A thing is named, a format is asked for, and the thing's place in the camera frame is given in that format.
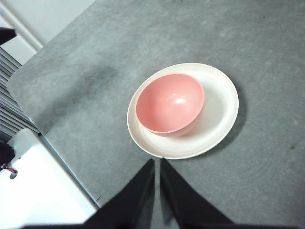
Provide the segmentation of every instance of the table surface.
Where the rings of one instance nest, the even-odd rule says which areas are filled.
[[[304,12],[301,0],[97,0],[8,88],[102,206],[152,157],[126,124],[138,86],[173,64],[212,65],[237,88],[237,120],[214,149],[171,164],[237,223],[304,227]]]

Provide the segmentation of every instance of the plate rim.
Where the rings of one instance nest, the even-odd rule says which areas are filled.
[[[231,86],[233,86],[234,88],[234,95],[236,97],[236,101],[237,101],[237,107],[236,107],[236,110],[235,110],[235,113],[234,113],[234,119],[232,119],[232,123],[230,125],[230,127],[227,129],[227,131],[225,132],[225,134],[218,140],[216,141],[214,144],[212,144],[210,147],[206,148],[205,150],[201,150],[200,152],[196,153],[196,154],[190,154],[190,155],[187,155],[187,156],[180,156],[180,157],[163,157],[163,156],[160,156],[160,155],[156,155],[156,154],[153,154],[147,150],[145,150],[143,147],[141,147],[138,142],[134,139],[134,137],[132,136],[132,133],[130,131],[130,125],[129,125],[129,121],[128,121],[128,117],[129,117],[129,112],[130,112],[130,106],[131,106],[131,103],[132,101],[134,100],[134,97],[135,95],[138,93],[138,91],[142,88],[143,84],[145,84],[152,76],[154,76],[155,74],[159,73],[160,71],[164,71],[168,68],[171,68],[171,67],[175,67],[175,66],[178,66],[178,65],[185,65],[185,64],[197,64],[197,65],[204,65],[204,66],[207,66],[207,67],[210,67],[210,68],[213,68],[217,71],[219,71],[221,74],[223,74],[228,80],[229,80],[229,84],[231,84]],[[236,119],[237,119],[237,115],[238,115],[238,110],[239,110],[239,98],[238,98],[238,93],[237,93],[237,89],[234,85],[234,83],[232,82],[232,80],[224,73],[222,72],[221,70],[211,66],[211,65],[208,65],[208,64],[205,64],[205,63],[196,63],[196,62],[186,62],[186,63],[179,63],[179,64],[174,64],[174,65],[170,65],[168,67],[165,67],[157,72],[155,72],[154,74],[152,74],[151,76],[149,76],[139,87],[138,89],[134,92],[130,102],[129,102],[129,105],[128,105],[128,110],[127,110],[127,116],[126,116],[126,119],[127,119],[127,127],[128,127],[128,132],[129,132],[129,135],[132,137],[132,140],[135,142],[135,144],[140,148],[142,149],[144,152],[152,155],[152,156],[156,156],[158,158],[166,158],[166,159],[170,159],[170,160],[181,160],[181,159],[188,159],[188,158],[191,158],[191,157],[195,157],[195,156],[198,156],[198,155],[201,155],[201,154],[204,154],[206,152],[208,152],[210,149],[214,148],[216,145],[218,145],[227,135],[228,133],[231,131],[233,125],[235,124],[236,122]]]

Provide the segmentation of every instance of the white wall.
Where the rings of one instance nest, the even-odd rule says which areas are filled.
[[[24,64],[94,1],[0,0],[1,26],[18,34],[1,47]]]

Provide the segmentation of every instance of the bowl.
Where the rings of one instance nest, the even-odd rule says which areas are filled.
[[[136,101],[136,116],[150,132],[177,137],[193,129],[203,109],[201,83],[184,73],[171,73],[152,81]]]

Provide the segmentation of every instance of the white plate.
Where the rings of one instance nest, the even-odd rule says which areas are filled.
[[[155,135],[138,122],[135,103],[154,79],[169,73],[187,73],[199,80],[205,100],[202,118],[192,131],[180,137]],[[134,142],[145,152],[167,159],[185,159],[216,146],[231,130],[238,113],[238,95],[232,81],[220,70],[202,63],[181,63],[164,68],[149,77],[133,95],[127,112],[127,125]]]

